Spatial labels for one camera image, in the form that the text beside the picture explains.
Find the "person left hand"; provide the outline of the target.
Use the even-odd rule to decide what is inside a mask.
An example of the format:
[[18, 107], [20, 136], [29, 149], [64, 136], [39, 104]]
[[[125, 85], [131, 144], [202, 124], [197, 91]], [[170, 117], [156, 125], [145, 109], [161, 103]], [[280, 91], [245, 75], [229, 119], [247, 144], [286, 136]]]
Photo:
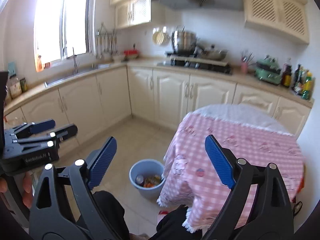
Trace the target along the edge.
[[[27, 208], [31, 208], [33, 202], [33, 192], [32, 192], [32, 179], [29, 172], [26, 172], [23, 178], [23, 189], [24, 193], [22, 195], [23, 203]], [[1, 178], [0, 192], [6, 193], [8, 190], [8, 185], [5, 179]]]

